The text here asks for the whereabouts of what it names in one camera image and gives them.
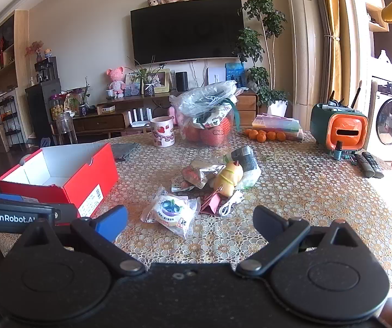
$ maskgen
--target flat-screen tv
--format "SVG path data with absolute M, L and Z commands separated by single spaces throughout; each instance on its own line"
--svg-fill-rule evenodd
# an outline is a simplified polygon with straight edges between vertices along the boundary
M 131 11 L 140 64 L 233 58 L 243 29 L 241 0 L 190 0 Z

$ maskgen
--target white bottle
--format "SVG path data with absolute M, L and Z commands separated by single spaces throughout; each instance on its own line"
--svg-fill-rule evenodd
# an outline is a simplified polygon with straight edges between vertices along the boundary
M 382 61 L 390 64 L 390 59 L 387 56 L 386 51 L 384 49 L 381 49 L 381 54 L 378 57 L 378 60 L 382 60 Z

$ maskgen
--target white wall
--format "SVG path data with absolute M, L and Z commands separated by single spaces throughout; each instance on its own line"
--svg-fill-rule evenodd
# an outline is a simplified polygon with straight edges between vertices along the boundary
M 287 0 L 274 0 L 274 4 L 290 21 Z M 44 0 L 30 10 L 30 41 L 42 40 L 44 48 L 52 49 L 57 57 L 62 89 L 83 86 L 85 76 L 88 76 L 92 88 L 89 103 L 103 102 L 106 85 L 110 82 L 106 70 L 133 67 L 128 59 L 133 60 L 130 11 L 145 6 L 146 0 Z M 256 21 L 250 24 L 245 21 L 245 25 L 259 27 Z M 285 28 L 275 44 L 276 87 L 291 92 L 290 24 L 286 23 Z M 209 60 L 208 66 L 224 66 L 225 62 L 231 61 Z M 169 63 L 167 68 L 188 71 L 190 87 L 195 86 L 188 62 Z M 204 61 L 195 62 L 194 68 L 200 85 Z

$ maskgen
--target washing machine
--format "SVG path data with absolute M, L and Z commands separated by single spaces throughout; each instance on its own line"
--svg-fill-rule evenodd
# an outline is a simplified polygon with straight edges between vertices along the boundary
M 366 150 L 392 161 L 392 81 L 372 78 Z

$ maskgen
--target gray cloth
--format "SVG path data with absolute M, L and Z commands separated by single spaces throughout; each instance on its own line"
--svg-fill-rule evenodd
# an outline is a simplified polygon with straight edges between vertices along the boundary
M 140 144 L 138 143 L 118 143 L 111 144 L 112 154 L 114 155 L 115 161 L 128 161 L 130 154 L 138 149 Z

